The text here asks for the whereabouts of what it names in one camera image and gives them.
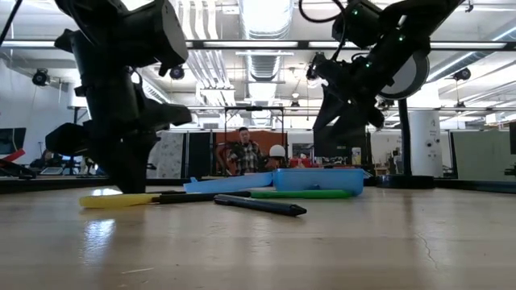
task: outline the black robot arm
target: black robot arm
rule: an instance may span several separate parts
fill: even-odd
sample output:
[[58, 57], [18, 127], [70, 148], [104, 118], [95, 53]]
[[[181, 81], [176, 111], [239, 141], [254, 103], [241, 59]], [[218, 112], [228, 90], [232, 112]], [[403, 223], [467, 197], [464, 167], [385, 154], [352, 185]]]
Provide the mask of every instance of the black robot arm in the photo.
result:
[[[384, 10], [368, 0], [348, 1], [345, 8], [338, 5], [341, 13], [328, 19], [335, 20], [334, 39], [340, 41], [341, 46], [349, 41], [370, 50], [357, 54], [351, 63], [337, 60], [338, 52], [329, 60], [324, 55], [316, 55], [307, 78], [321, 77], [328, 85], [323, 86], [323, 104], [314, 130], [322, 129], [337, 117], [333, 135], [345, 134], [368, 123], [382, 127], [384, 116], [375, 107], [377, 96], [401, 100], [421, 88], [428, 74], [430, 36], [463, 1], [405, 0]], [[302, 15], [316, 22], [304, 12]], [[412, 84], [398, 93], [384, 92], [396, 85], [395, 75], [409, 61], [415, 62], [418, 70]]]
[[65, 30], [55, 46], [75, 56], [81, 74], [76, 95], [86, 97], [91, 120], [66, 123], [47, 135], [62, 155], [87, 152], [124, 193], [144, 193], [156, 131], [191, 122], [185, 106], [159, 104], [144, 96], [131, 74], [157, 62], [160, 75], [188, 56], [173, 6], [155, 0], [128, 11], [119, 0], [57, 0], [79, 31]]

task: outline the blue plastic tray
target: blue plastic tray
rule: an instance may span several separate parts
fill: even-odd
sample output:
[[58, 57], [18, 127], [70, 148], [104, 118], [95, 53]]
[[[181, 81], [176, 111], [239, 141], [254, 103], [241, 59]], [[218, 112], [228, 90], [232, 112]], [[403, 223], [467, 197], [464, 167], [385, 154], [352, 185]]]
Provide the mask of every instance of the blue plastic tray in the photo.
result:
[[354, 196], [364, 190], [362, 169], [277, 169], [273, 174], [277, 191], [342, 189]]
[[187, 193], [229, 193], [242, 189], [269, 186], [273, 173], [255, 173], [246, 176], [233, 176], [218, 180], [194, 181], [184, 184]]

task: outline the wooden table surface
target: wooden table surface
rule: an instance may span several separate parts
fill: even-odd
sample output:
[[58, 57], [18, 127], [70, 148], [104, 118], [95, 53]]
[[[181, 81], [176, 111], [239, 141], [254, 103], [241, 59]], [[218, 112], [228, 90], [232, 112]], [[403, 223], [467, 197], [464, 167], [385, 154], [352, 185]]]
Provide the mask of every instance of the wooden table surface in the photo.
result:
[[77, 204], [109, 192], [0, 195], [0, 289], [516, 288], [513, 195], [367, 188], [296, 201], [308, 209], [298, 218], [211, 202]]

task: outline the white column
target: white column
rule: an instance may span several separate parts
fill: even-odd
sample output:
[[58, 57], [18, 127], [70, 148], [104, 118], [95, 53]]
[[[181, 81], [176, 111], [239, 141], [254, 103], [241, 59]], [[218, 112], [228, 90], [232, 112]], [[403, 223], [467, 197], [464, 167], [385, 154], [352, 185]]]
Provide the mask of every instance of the white column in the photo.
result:
[[409, 112], [412, 174], [415, 176], [443, 176], [443, 153], [439, 112]]

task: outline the cable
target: cable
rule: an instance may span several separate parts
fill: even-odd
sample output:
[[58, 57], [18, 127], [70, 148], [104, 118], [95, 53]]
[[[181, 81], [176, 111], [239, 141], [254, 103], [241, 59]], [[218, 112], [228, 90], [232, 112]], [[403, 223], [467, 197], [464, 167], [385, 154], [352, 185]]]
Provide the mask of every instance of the cable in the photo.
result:
[[22, 5], [23, 0], [16, 0], [15, 5], [13, 6], [13, 10], [9, 14], [9, 18], [7, 18], [6, 26], [2, 30], [2, 34], [0, 35], [0, 48], [2, 47], [3, 41], [6, 39], [7, 32], [9, 32], [10, 25], [15, 20], [15, 15], [18, 12], [19, 7]]
[[83, 36], [92, 44], [92, 45], [98, 45], [99, 42], [88, 32], [86, 29], [86, 25], [82, 22], [81, 17], [77, 13], [77, 10], [75, 10], [75, 6], [73, 5], [73, 0], [67, 0], [66, 6], [69, 10], [70, 16], [72, 16], [73, 20], [75, 20], [75, 23], [79, 27], [79, 30], [82, 32]]
[[352, 61], [355, 60], [355, 58], [357, 58], [358, 56], [366, 56], [368, 54], [369, 54], [369, 52], [358, 52], [358, 53], [355, 53], [354, 55], [352, 55]]
[[[330, 18], [327, 18], [327, 19], [313, 19], [311, 18], [310, 16], [308, 16], [306, 13], [305, 13], [305, 10], [303, 9], [303, 0], [299, 0], [299, 13], [301, 13], [301, 16], [306, 19], [307, 21], [309, 22], [312, 22], [312, 23], [328, 23], [330, 21], [334, 21], [336, 20], [340, 15], [342, 15], [343, 19], [344, 19], [344, 15], [346, 14], [346, 9], [344, 8], [344, 6], [342, 5], [342, 3], [339, 1], [339, 0], [332, 0], [333, 3], [335, 3], [335, 5], [340, 9], [340, 13], [335, 15], [335, 16], [332, 16]], [[344, 44], [346, 43], [346, 19], [343, 20], [343, 32], [342, 32], [342, 37], [339, 41], [339, 46], [337, 47], [337, 49], [335, 50], [335, 52], [333, 53], [333, 56], [331, 56], [331, 60], [333, 61], [336, 61], [337, 60], [337, 57], [339, 56], [340, 54], [340, 50], [342, 49], [342, 46], [344, 46]]]
[[333, 61], [337, 60], [337, 57], [340, 54], [340, 50], [342, 49], [342, 47], [344, 45], [346, 45], [346, 33], [345, 32], [346, 32], [346, 22], [343, 21], [342, 37], [340, 38], [339, 46], [337, 47], [337, 49], [333, 53], [333, 56], [331, 56], [331, 60], [333, 60]]
[[312, 23], [329, 23], [330, 21], [334, 21], [335, 19], [337, 19], [337, 17], [339, 17], [339, 15], [344, 15], [345, 13], [345, 9], [344, 9], [344, 6], [342, 6], [342, 3], [340, 3], [338, 0], [332, 0], [333, 3], [335, 3], [339, 9], [340, 9], [340, 13], [335, 15], [335, 16], [332, 16], [330, 18], [327, 18], [327, 19], [313, 19], [311, 18], [310, 16], [308, 16], [306, 13], [305, 13], [305, 10], [303, 9], [303, 0], [299, 0], [299, 3], [298, 3], [298, 8], [299, 8], [299, 13], [301, 13], [301, 16], [306, 19], [307, 21], [310, 21]]

